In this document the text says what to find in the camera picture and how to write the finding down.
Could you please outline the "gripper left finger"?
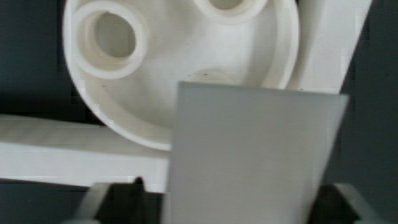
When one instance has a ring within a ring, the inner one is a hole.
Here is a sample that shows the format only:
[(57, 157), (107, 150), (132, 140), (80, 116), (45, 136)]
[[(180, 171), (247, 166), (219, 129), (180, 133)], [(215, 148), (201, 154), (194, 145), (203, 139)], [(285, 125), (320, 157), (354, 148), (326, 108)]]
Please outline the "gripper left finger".
[(162, 224), (162, 202), (143, 177), (130, 183), (96, 183), (63, 224)]

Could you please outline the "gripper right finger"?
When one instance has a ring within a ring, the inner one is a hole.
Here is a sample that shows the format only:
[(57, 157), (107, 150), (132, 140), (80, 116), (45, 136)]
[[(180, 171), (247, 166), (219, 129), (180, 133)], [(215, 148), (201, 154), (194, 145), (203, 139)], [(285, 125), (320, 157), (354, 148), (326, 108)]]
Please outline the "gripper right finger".
[(386, 224), (350, 184), (334, 183), (320, 187), (308, 224)]

